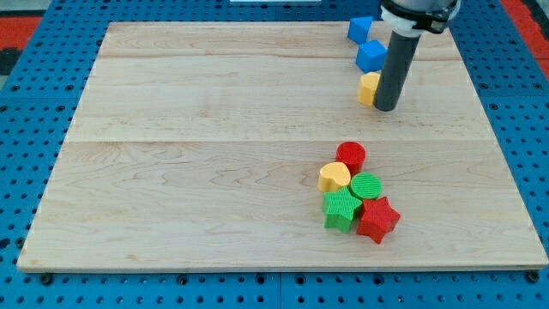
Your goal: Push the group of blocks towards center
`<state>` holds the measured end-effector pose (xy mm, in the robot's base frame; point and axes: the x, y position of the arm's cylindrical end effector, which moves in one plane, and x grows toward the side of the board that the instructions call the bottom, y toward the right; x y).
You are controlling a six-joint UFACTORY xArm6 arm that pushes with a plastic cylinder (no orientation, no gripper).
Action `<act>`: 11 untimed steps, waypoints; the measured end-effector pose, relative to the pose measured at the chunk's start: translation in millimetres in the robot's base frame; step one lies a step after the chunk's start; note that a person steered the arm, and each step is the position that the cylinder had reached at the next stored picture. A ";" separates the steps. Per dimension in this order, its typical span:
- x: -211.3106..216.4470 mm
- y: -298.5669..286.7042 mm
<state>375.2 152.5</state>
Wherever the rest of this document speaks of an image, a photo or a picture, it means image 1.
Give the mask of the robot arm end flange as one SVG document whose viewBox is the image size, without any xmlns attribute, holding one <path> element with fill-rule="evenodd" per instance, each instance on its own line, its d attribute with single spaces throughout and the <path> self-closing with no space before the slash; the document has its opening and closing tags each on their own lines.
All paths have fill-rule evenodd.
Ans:
<svg viewBox="0 0 549 309">
<path fill-rule="evenodd" d="M 461 0 L 381 0 L 381 18 L 400 36 L 441 34 L 455 19 L 461 4 Z"/>
</svg>

